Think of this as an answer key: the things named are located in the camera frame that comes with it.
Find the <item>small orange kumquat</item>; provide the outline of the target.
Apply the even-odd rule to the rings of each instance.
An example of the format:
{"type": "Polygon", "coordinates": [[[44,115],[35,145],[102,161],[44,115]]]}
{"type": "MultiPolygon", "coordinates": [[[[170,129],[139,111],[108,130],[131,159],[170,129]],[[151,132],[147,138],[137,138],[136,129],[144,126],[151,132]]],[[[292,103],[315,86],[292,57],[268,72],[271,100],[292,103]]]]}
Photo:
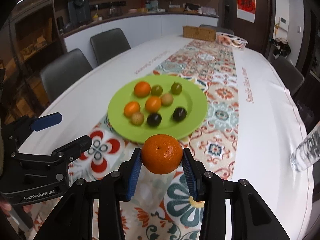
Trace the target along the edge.
{"type": "Polygon", "coordinates": [[[140,104],[136,101],[130,101],[124,107],[124,115],[127,118],[131,118],[133,114],[138,112],[140,112],[140,104]]]}

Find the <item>green tomato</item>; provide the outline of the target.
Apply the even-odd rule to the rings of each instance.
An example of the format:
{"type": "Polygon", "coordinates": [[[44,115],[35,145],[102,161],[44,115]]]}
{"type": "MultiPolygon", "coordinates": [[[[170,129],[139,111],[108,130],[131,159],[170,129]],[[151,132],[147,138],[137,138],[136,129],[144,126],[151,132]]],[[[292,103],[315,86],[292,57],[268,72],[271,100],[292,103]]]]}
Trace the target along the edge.
{"type": "Polygon", "coordinates": [[[153,96],[161,96],[163,93],[163,88],[160,85],[154,85],[151,88],[151,95],[153,96]]]}
{"type": "Polygon", "coordinates": [[[171,93],[175,95],[179,95],[182,92],[182,85],[179,82],[174,82],[171,86],[171,93]]]}

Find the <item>black coffee machine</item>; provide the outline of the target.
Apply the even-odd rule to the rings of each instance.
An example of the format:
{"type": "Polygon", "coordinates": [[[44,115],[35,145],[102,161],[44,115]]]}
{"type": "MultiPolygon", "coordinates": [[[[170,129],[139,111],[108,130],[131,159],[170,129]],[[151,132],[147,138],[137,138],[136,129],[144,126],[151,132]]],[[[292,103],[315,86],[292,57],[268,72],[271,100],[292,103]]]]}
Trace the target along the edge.
{"type": "Polygon", "coordinates": [[[91,21],[89,0],[69,0],[67,5],[72,26],[79,27],[91,21]]]}

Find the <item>dark plum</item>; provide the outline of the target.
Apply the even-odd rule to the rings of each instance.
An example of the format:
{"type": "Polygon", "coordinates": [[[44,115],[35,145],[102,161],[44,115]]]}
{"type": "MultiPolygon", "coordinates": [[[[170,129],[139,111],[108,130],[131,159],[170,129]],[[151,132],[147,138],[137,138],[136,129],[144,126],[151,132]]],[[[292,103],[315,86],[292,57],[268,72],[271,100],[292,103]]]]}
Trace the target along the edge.
{"type": "Polygon", "coordinates": [[[162,121],[162,116],[159,113],[151,113],[147,117],[147,124],[150,127],[158,127],[162,121]]]}
{"type": "Polygon", "coordinates": [[[187,111],[185,108],[183,107],[177,107],[172,115],[172,118],[176,121],[176,122],[180,122],[182,120],[184,120],[187,116],[187,111]]]}

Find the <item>tan longan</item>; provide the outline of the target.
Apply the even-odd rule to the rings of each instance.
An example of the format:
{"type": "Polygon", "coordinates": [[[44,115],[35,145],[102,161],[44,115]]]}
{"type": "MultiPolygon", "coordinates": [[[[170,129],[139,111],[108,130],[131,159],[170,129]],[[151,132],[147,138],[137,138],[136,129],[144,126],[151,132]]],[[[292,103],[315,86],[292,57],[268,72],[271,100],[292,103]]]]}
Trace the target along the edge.
{"type": "Polygon", "coordinates": [[[165,93],[161,96],[162,105],[167,107],[170,106],[174,101],[174,98],[171,93],[165,93]]]}
{"type": "Polygon", "coordinates": [[[141,112],[133,113],[130,121],[135,126],[141,126],[144,123],[144,114],[141,112]]]}

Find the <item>white tablecloth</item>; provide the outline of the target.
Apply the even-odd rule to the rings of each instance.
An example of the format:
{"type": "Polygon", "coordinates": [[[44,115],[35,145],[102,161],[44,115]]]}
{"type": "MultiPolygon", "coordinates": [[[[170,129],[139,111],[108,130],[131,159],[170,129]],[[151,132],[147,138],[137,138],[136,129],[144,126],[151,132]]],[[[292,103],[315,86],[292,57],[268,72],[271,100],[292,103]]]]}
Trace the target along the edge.
{"type": "Polygon", "coordinates": [[[103,178],[131,157],[137,144],[106,117],[112,96],[145,76],[171,75],[207,97],[207,117],[181,140],[197,160],[223,179],[247,179],[291,239],[302,239],[312,209],[312,169],[293,172],[290,154],[306,137],[298,109],[263,55],[181,36],[145,42],[95,68],[61,94],[46,114],[61,124],[33,133],[20,151],[51,154],[84,134],[93,148],[71,163],[70,181],[103,178]]]}

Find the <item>large orange mandarin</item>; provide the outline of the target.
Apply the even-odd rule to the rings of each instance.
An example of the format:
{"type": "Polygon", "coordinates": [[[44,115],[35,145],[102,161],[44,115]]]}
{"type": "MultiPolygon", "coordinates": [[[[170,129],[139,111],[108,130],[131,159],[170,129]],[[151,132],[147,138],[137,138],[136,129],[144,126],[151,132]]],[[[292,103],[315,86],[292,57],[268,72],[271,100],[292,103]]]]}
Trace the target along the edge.
{"type": "Polygon", "coordinates": [[[166,134],[149,137],[141,149],[143,165],[154,174],[169,174],[181,163],[183,149],[180,143],[166,134]]]}

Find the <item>clear plastic fruit container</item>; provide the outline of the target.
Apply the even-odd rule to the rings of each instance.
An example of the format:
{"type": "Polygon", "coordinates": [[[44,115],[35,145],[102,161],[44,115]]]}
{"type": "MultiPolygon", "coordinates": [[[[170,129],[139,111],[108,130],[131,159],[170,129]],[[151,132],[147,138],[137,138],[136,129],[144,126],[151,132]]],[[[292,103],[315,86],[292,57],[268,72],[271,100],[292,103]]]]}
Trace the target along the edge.
{"type": "Polygon", "coordinates": [[[244,50],[248,44],[248,42],[243,38],[222,32],[216,32],[216,41],[220,45],[238,50],[244,50]]]}

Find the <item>right side dark chair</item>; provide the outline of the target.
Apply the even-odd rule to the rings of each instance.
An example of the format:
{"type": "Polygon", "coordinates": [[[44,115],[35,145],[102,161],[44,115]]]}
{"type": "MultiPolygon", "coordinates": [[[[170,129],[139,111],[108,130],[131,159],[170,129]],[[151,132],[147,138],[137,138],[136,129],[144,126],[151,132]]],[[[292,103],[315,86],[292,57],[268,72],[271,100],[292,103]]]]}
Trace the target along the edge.
{"type": "Polygon", "coordinates": [[[295,95],[304,83],[304,76],[301,72],[283,56],[278,56],[271,64],[290,91],[290,95],[295,95]]]}

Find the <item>near grey chair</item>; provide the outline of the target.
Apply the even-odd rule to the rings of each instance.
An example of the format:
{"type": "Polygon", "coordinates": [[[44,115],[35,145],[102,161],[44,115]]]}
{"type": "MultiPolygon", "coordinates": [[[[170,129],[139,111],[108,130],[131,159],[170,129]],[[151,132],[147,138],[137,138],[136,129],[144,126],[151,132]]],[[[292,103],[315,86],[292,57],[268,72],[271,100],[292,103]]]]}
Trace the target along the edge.
{"type": "Polygon", "coordinates": [[[40,71],[50,103],[93,68],[78,48],[55,59],[40,71]]]}

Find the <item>far grey chair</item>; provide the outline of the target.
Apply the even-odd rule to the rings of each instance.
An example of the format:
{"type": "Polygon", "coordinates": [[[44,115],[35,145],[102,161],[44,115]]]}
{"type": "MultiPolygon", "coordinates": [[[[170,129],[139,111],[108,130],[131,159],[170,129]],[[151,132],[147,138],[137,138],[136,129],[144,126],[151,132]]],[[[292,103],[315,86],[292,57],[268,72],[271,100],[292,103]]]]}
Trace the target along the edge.
{"type": "Polygon", "coordinates": [[[97,65],[130,50],[130,44],[120,28],[111,29],[90,38],[97,65]]]}

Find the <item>grey chair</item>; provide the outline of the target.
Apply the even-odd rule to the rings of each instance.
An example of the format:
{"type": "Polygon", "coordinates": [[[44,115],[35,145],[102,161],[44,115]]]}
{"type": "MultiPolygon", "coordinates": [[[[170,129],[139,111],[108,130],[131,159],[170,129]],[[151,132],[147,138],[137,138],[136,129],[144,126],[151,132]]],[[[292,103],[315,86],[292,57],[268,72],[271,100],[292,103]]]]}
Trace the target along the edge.
{"type": "Polygon", "coordinates": [[[78,48],[55,59],[40,71],[50,103],[93,68],[78,48]]]}
{"type": "Polygon", "coordinates": [[[97,65],[130,50],[130,44],[120,28],[111,29],[90,38],[97,65]]]}

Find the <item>clear water bottle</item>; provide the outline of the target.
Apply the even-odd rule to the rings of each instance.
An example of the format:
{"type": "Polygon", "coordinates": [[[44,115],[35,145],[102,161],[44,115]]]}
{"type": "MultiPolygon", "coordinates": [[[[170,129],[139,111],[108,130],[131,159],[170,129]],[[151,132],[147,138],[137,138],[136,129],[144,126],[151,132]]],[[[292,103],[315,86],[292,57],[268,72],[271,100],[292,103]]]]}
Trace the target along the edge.
{"type": "Polygon", "coordinates": [[[294,172],[302,172],[319,160],[319,122],[290,155],[294,172]]]}

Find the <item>green plate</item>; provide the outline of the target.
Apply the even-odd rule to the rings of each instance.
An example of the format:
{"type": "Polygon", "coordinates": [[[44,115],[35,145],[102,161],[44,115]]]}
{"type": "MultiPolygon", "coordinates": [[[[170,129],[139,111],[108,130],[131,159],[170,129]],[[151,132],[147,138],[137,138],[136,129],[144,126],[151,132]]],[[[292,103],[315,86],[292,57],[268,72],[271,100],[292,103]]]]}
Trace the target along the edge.
{"type": "Polygon", "coordinates": [[[208,103],[204,92],[188,79],[149,75],[121,87],[112,97],[107,118],[119,135],[144,143],[156,134],[182,139],[201,126],[208,103]]]}

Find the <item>red poster on door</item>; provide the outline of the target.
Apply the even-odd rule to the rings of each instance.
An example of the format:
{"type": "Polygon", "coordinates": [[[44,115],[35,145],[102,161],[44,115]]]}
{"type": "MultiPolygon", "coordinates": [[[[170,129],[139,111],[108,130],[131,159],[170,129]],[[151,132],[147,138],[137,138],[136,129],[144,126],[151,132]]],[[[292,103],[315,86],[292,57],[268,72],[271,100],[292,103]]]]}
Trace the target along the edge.
{"type": "Polygon", "coordinates": [[[237,0],[237,18],[255,23],[257,0],[237,0]]]}

